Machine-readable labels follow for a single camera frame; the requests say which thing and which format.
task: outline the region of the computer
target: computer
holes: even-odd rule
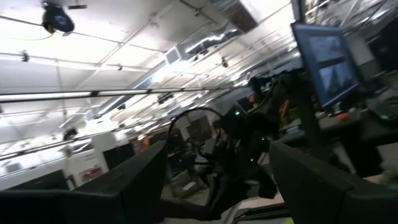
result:
[[[2,218],[12,223],[152,224],[166,163],[166,144],[159,141],[73,191],[1,191]]]
[[[322,108],[330,108],[359,87],[358,69],[339,27],[291,26]]]
[[[398,223],[398,191],[272,142],[274,180],[296,224]]]

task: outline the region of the black monitor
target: black monitor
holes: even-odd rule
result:
[[[292,30],[322,108],[359,87],[358,70],[339,27],[293,23]]]

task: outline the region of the metal duct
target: metal duct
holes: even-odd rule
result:
[[[211,0],[211,3],[228,19],[228,22],[215,30],[214,28],[212,30],[211,27],[216,24],[202,27],[191,37],[178,44],[166,53],[169,64],[191,58],[194,58],[194,61],[199,60],[199,55],[214,52],[221,44],[250,32],[258,25],[239,0]]]
[[[210,48],[213,47],[215,49],[219,45],[226,43],[232,38],[247,33],[257,27],[257,22],[239,0],[210,1],[212,5],[214,5],[214,7],[216,7],[220,13],[222,13],[222,15],[229,19],[230,22],[227,22],[217,30],[209,30],[209,27],[204,27],[195,32],[193,35],[191,35],[191,37],[187,38],[182,43],[170,50],[170,52],[168,52],[174,53],[173,50],[178,51],[178,53],[176,52],[176,55],[179,56],[179,59],[173,60],[173,62],[179,60],[188,60],[189,58],[193,57],[196,57],[195,60],[198,60],[198,55],[207,54],[210,51]],[[158,66],[147,72],[144,76],[140,77],[134,83],[129,85],[126,89],[149,88],[154,84],[151,78],[164,66],[166,66],[166,62],[160,63]],[[124,96],[117,99],[117,102],[113,100],[108,104],[102,105],[99,109],[101,111],[100,115],[110,112],[132,97],[133,96]]]
[[[210,0],[210,2],[244,33],[248,33],[257,27],[256,20],[254,20],[240,0]]]
[[[243,34],[242,31],[226,23],[218,30],[211,31],[201,37],[194,34],[191,38],[182,42],[181,45],[184,53],[189,54],[189,58],[192,58],[198,54],[206,55],[210,47],[217,47],[241,34]]]

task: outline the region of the ceiling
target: ceiling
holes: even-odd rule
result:
[[[64,6],[75,2],[54,1]],[[293,52],[289,58],[298,57],[289,27],[294,21],[290,0],[247,0],[259,18],[258,27],[196,62],[168,67],[164,53],[198,30],[211,30],[227,22],[208,0],[185,2],[202,7],[201,14],[196,15],[178,0],[80,0],[87,9],[67,10],[76,25],[74,33],[50,36],[39,25],[44,12],[39,0],[1,1],[0,95],[206,87],[226,82],[240,85],[246,79],[241,77],[243,71],[279,52]],[[329,14],[341,13],[338,8],[352,13],[343,4],[354,2],[341,0],[341,5],[326,12],[325,20]],[[366,10],[377,1],[362,2]],[[29,62],[22,62],[23,51],[29,54]],[[222,57],[228,68],[222,66]],[[71,126],[86,135],[112,130],[121,123],[156,124],[159,118],[178,110],[209,103],[217,94],[176,93],[162,105],[157,103],[159,94],[136,95],[125,102],[122,111],[113,109],[120,96],[2,104],[0,154],[61,141],[61,134]],[[95,111],[106,111],[101,124],[90,116]]]

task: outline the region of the cable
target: cable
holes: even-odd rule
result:
[[[43,37],[40,39],[19,39],[19,38],[10,38],[11,40],[23,40],[23,41],[40,41],[40,40],[47,40],[51,38],[54,34],[49,35],[48,37]]]

